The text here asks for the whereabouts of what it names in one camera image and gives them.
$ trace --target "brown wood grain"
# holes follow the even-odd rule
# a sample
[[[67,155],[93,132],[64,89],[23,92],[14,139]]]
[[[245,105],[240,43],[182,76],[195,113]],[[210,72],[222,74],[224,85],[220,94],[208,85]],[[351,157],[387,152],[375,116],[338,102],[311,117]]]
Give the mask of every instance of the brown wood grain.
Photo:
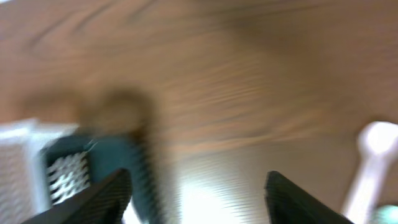
[[[0,5],[0,121],[23,118],[21,102],[38,92],[73,90],[90,103],[122,86],[154,100],[163,148],[176,155],[354,141],[372,119],[398,121],[397,6],[13,0]],[[354,165],[347,170],[315,184],[317,195],[348,186]],[[343,199],[324,197],[335,209]]]

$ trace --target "white spoon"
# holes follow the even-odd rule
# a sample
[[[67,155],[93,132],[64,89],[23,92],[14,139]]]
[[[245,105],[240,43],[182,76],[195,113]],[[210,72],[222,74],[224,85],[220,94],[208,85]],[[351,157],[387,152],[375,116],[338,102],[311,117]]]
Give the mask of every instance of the white spoon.
[[[365,224],[379,198],[389,166],[398,157],[398,125],[373,122],[359,134],[362,163],[342,214],[355,224]]]

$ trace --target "wooden surface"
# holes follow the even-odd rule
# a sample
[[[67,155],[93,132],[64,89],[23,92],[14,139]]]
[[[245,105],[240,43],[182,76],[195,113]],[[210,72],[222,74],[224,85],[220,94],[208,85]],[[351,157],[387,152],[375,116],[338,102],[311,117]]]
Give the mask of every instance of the wooden surface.
[[[163,151],[253,149],[263,158],[282,144],[279,166],[263,172],[285,169],[338,210],[358,165],[358,131],[373,119],[398,121],[397,7],[393,0],[13,0],[0,5],[0,121],[26,117],[23,104],[39,92],[73,90],[90,104],[108,90],[139,88],[154,100]],[[293,166],[302,141],[308,156]],[[326,149],[333,160],[319,153]],[[333,173],[339,157],[345,167]],[[305,158],[318,172],[296,172]],[[383,201],[398,196],[397,186],[390,177]]]

